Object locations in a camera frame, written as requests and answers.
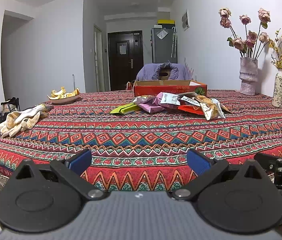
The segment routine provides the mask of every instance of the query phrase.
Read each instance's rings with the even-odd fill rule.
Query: patterned tablecloth
[[[196,177],[186,161],[189,148],[230,163],[260,151],[282,157],[282,109],[265,95],[209,90],[232,111],[212,121],[185,112],[109,114],[131,102],[132,91],[81,96],[54,106],[32,130],[0,137],[0,174],[9,177],[24,158],[48,163],[89,148],[92,165],[82,177],[102,190],[175,190]]]

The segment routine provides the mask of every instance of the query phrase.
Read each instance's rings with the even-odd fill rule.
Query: doorway
[[[97,91],[105,91],[105,80],[102,57],[102,31],[94,26],[94,63],[96,68]]]
[[[124,90],[143,67],[142,31],[108,33],[111,91]]]

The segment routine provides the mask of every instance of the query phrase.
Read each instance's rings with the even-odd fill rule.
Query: floral vase
[[[258,81],[258,60],[250,57],[241,58],[240,93],[248,96],[255,95],[255,83]]]
[[[282,108],[282,69],[275,76],[272,105]]]

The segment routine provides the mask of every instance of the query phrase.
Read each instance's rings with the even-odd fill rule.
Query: blue gripper pad
[[[190,149],[186,153],[186,159],[189,167],[195,172],[196,175],[201,175],[206,170],[210,169],[214,164],[212,159],[207,158],[202,153]]]
[[[82,150],[65,161],[65,166],[76,174],[81,174],[91,165],[92,154],[90,150]]]

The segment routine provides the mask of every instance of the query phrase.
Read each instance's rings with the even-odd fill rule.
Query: gray refrigerator
[[[177,53],[174,53],[176,45],[174,44],[173,55],[171,57],[172,42],[173,42],[173,29],[166,28],[152,28],[151,29],[151,46],[152,46],[152,62],[153,63],[178,63]]]

